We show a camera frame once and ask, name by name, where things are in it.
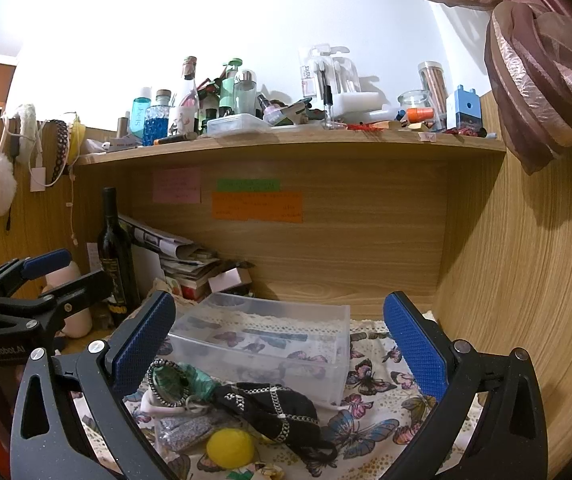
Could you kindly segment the blue pencil sharpener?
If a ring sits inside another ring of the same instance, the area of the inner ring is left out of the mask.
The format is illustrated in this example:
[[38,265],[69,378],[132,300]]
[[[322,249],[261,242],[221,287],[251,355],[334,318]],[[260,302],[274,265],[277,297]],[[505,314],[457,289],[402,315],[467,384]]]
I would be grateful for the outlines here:
[[478,132],[483,125],[481,102],[476,90],[466,90],[459,84],[446,98],[446,128]]

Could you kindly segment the round glass jar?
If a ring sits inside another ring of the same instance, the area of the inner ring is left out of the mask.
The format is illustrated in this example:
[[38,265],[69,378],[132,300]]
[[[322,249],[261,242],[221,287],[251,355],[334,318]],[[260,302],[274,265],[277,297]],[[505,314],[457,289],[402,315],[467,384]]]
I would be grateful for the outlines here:
[[404,118],[410,124],[418,124],[434,118],[434,110],[426,90],[405,91],[397,97],[397,102],[402,110],[405,110]]

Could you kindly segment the dark wine bottle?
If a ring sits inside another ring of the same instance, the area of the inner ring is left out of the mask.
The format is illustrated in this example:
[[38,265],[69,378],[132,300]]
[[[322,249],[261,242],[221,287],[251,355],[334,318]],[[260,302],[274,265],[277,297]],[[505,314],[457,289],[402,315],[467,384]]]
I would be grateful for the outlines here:
[[118,218],[116,188],[102,190],[103,228],[97,240],[103,271],[112,280],[108,308],[114,326],[119,326],[140,306],[132,255],[132,246]]

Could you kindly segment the yellow felt ball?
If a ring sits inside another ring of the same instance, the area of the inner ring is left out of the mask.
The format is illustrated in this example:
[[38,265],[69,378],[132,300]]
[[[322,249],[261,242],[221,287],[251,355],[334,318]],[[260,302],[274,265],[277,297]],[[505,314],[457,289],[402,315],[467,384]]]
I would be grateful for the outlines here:
[[221,429],[208,440],[207,455],[212,463],[223,469],[246,466],[255,456],[253,439],[242,429]]

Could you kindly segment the butterfly print cloth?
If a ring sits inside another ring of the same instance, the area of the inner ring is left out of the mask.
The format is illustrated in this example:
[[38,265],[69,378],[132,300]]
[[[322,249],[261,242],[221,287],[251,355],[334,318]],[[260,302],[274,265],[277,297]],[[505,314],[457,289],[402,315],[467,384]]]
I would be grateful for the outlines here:
[[124,404],[177,479],[378,479],[415,436],[435,399],[420,391],[381,321],[353,320],[350,336],[343,399],[317,409],[322,429],[338,450],[338,458],[327,466],[307,465],[284,446],[255,434],[257,460],[241,469],[224,470],[210,460],[203,441],[176,452],[158,440],[159,422],[140,409],[146,384]]

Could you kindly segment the pink sticky note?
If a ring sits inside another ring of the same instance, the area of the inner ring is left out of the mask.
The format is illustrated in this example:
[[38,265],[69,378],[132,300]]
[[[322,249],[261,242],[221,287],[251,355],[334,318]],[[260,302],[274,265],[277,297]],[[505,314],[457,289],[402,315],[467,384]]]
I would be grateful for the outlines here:
[[156,170],[152,174],[152,202],[165,205],[200,204],[200,169],[187,167]]

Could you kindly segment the pink curtain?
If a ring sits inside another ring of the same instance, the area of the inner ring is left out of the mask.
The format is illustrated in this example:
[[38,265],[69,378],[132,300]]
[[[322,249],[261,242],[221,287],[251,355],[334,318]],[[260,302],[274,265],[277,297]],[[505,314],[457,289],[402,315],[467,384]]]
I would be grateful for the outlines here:
[[484,63],[527,174],[572,147],[572,0],[428,0],[490,14]]

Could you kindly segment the black beaded headband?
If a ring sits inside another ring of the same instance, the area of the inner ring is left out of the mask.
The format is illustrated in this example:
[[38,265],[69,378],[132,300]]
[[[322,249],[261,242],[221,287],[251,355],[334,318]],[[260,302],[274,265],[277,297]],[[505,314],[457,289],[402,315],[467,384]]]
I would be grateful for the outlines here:
[[64,167],[68,161],[70,151],[70,133],[68,125],[60,119],[53,120],[52,123],[56,127],[57,152],[54,160],[54,169],[48,181],[49,186],[56,184],[63,174]]

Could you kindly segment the small pink box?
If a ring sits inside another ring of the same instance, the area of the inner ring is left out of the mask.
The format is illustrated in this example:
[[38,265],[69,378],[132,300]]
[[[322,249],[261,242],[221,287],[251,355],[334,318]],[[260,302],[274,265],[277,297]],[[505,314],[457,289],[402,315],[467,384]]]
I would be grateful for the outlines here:
[[247,269],[234,268],[208,279],[213,294],[216,292],[229,292],[230,290],[252,284],[252,278]]

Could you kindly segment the black chain-trim cloth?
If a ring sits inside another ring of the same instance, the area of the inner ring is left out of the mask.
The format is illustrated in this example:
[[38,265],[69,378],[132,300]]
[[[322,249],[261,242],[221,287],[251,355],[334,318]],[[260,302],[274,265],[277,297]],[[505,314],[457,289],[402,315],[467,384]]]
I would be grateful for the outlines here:
[[313,402],[295,390],[237,382],[216,386],[210,401],[261,436],[286,445],[303,462],[328,464],[338,456],[336,444],[323,437]]

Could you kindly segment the pink mug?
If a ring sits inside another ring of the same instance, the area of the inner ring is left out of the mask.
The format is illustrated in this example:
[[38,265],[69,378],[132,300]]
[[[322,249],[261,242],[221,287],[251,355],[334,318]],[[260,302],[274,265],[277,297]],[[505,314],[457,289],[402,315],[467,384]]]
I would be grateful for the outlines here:
[[[43,292],[49,292],[51,289],[58,288],[62,285],[69,284],[70,282],[80,278],[80,268],[72,261],[62,269],[52,271],[46,275],[46,286]],[[80,292],[71,292],[69,296],[71,307],[69,310],[73,314],[69,315],[64,320],[64,327],[61,333],[72,339],[80,339],[86,336],[92,329],[92,317],[90,316],[89,308],[81,309],[80,305]]]

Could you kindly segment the green knitted pouch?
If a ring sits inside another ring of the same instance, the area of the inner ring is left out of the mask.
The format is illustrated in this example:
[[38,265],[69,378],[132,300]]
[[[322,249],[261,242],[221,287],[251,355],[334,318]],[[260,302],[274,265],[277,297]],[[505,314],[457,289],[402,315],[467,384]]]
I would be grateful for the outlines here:
[[194,365],[167,359],[155,359],[149,365],[147,382],[153,399],[164,408],[187,408],[189,402],[207,403],[219,385]]

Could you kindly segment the clear flat lidded box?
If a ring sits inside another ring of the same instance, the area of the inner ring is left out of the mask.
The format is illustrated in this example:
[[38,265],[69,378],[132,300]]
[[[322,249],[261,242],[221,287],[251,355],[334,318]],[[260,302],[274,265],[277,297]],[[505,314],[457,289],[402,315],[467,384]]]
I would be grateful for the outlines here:
[[207,123],[208,136],[231,136],[241,133],[265,133],[271,126],[263,119],[250,114],[228,115],[211,119]]

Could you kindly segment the green cap bottle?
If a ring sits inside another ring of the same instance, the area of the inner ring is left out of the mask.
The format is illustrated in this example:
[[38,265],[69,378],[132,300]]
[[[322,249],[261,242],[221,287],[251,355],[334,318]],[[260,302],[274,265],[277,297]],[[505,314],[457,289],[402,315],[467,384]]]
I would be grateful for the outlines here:
[[239,67],[243,65],[241,58],[232,58],[225,66],[221,75],[219,116],[226,117],[234,114],[235,82]]

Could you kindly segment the orange sticky note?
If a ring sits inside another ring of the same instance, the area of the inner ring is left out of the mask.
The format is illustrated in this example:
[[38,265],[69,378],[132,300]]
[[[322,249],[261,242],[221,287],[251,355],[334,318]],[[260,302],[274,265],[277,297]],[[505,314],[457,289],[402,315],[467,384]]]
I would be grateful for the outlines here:
[[217,220],[303,222],[300,192],[214,192],[211,216]]

